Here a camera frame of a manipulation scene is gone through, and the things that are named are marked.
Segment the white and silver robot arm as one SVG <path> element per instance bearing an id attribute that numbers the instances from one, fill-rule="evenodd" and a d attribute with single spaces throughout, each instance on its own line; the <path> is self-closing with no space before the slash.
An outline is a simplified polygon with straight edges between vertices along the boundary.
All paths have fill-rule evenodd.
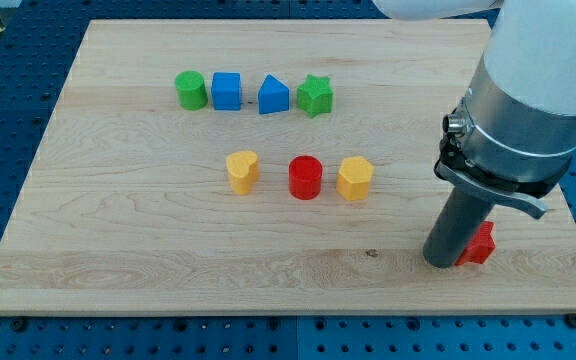
<path id="1" fill-rule="evenodd" d="M 576 150 L 576 0 L 401 1 L 376 7 L 418 21 L 498 12 L 465 94 L 443 119 L 435 174 L 453 186 L 443 214 L 496 205 L 539 219 L 542 197 Z"/>

